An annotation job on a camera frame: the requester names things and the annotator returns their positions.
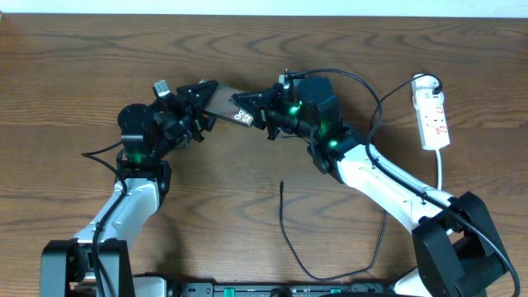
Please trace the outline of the Galaxy smartphone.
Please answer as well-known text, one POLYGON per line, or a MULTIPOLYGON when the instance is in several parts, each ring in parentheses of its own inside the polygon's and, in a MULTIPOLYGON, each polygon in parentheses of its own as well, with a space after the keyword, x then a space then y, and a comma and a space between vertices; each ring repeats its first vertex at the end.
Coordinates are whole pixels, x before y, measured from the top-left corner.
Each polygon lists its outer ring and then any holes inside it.
POLYGON ((218 85, 205 107, 204 113, 237 125, 251 127, 252 116, 237 106, 232 99, 232 95, 239 93, 240 91, 234 88, 218 85))

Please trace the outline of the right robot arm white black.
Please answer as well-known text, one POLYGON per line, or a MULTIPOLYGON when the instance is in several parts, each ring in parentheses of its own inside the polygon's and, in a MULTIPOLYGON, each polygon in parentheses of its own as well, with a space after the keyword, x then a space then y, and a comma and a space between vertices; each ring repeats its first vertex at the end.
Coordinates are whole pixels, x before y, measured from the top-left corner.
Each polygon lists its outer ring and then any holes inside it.
POLYGON ((322 173, 369 196, 411 235, 417 266, 390 285, 397 296, 485 296, 506 274, 521 283, 487 206, 466 192, 455 197, 418 180, 379 153, 372 138, 344 124, 332 84, 325 77, 291 78, 265 91, 236 93, 234 104, 267 130, 309 140, 322 173))

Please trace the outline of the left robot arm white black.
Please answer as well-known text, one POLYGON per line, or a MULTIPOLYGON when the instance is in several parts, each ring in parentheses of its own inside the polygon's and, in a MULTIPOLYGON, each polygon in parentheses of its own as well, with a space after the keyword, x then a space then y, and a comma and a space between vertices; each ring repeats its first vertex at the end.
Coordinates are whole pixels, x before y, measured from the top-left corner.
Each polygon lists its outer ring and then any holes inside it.
POLYGON ((204 114, 219 84, 153 85, 152 104, 132 104, 117 117, 121 130, 111 197, 94 219, 69 240, 50 241, 41 254, 43 296, 173 296, 177 286, 152 273, 134 276, 129 250, 163 203, 172 170, 165 156, 203 140, 213 116, 204 114))

